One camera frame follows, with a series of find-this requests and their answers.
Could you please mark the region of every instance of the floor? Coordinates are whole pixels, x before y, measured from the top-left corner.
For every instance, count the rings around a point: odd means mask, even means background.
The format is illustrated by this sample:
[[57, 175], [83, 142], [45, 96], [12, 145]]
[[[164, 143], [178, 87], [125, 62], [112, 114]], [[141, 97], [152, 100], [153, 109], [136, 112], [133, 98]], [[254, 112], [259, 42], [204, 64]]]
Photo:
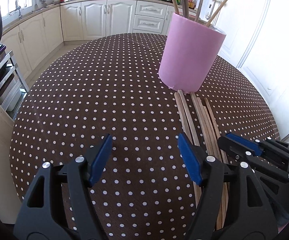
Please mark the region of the floor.
[[48, 61], [45, 65], [43, 65], [40, 70], [37, 72], [37, 74], [32, 78], [32, 80], [28, 81], [27, 84], [29, 88], [37, 81], [37, 79], [40, 77], [41, 73], [43, 73], [56, 59], [61, 57], [62, 55], [68, 53], [72, 49], [77, 48], [80, 45], [64, 45], [60, 50], [58, 50]]

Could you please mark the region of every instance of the pink cup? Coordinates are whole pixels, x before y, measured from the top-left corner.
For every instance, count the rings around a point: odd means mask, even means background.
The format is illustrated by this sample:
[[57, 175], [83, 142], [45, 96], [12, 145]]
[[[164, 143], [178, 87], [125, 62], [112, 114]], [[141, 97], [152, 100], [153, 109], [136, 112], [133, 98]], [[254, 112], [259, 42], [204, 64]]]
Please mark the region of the pink cup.
[[208, 28], [174, 13], [159, 68], [162, 82], [175, 91], [198, 91], [225, 37], [213, 25]]

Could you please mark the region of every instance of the white door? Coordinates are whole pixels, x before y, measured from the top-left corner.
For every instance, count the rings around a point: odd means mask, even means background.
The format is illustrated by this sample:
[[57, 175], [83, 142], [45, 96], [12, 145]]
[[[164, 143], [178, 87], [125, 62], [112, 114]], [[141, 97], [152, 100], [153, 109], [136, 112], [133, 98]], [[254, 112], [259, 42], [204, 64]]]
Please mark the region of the white door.
[[34, 70], [49, 54], [42, 14], [26, 20], [19, 28], [31, 69]]
[[64, 41], [83, 40], [81, 2], [60, 6]]
[[52, 52], [64, 41], [59, 7], [43, 12], [43, 26], [46, 33], [48, 50]]
[[94, 40], [106, 36], [107, 0], [81, 2], [83, 39]]
[[6, 53], [10, 52], [11, 50], [13, 51], [20, 72], [24, 78], [27, 78], [31, 73], [31, 67], [25, 52], [19, 26], [14, 27], [12, 30], [3, 35], [1, 38], [1, 43], [7, 46]]
[[[223, 0], [216, 1], [213, 12], [215, 12], [221, 1]], [[270, 0], [228, 0], [212, 22], [227, 34], [220, 49], [219, 56], [234, 67], [238, 66], [238, 63], [245, 53], [257, 28], [257, 24], [261, 19], [262, 11], [269, 1]], [[209, 11], [210, 10], [206, 8], [204, 15]]]
[[132, 33], [136, 5], [136, 0], [108, 0], [106, 36]]
[[289, 0], [270, 1], [258, 38], [241, 71], [266, 100], [281, 138], [288, 135]]

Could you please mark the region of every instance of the faucet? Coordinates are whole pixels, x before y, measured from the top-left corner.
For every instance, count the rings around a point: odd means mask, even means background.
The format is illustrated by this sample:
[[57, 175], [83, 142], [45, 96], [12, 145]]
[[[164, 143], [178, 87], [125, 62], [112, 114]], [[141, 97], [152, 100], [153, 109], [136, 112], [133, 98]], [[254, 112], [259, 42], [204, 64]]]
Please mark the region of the faucet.
[[16, 9], [15, 9], [15, 11], [19, 10], [19, 16], [18, 16], [19, 19], [22, 18], [20, 9], [21, 9], [21, 6], [19, 6], [19, 0], [16, 0]]

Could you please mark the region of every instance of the cabinet door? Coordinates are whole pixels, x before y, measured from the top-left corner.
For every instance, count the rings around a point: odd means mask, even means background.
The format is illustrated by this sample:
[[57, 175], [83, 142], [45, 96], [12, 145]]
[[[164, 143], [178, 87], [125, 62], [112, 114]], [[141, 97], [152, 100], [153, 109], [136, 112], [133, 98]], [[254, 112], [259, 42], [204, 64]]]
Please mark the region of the cabinet door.
[[108, 0], [106, 35], [132, 33], [136, 0]]
[[167, 7], [169, 6], [161, 3], [137, 1], [136, 14], [164, 19]]
[[7, 46], [6, 53], [10, 52], [11, 50], [13, 51], [20, 72], [24, 78], [27, 78], [27, 76], [29, 76], [31, 73], [31, 67], [25, 52], [19, 26], [14, 27], [12, 30], [8, 31], [4, 36], [2, 36], [1, 43]]
[[50, 53], [64, 41], [62, 37], [59, 7], [43, 12], [43, 26]]
[[81, 2], [83, 39], [94, 40], [106, 36], [107, 0]]
[[19, 27], [31, 69], [34, 70], [49, 54], [42, 14], [26, 20]]
[[137, 30], [152, 31], [161, 33], [163, 27], [163, 19], [148, 17], [142, 15], [135, 16], [135, 23], [133, 28]]
[[83, 40], [81, 2], [60, 6], [60, 13], [64, 41]]

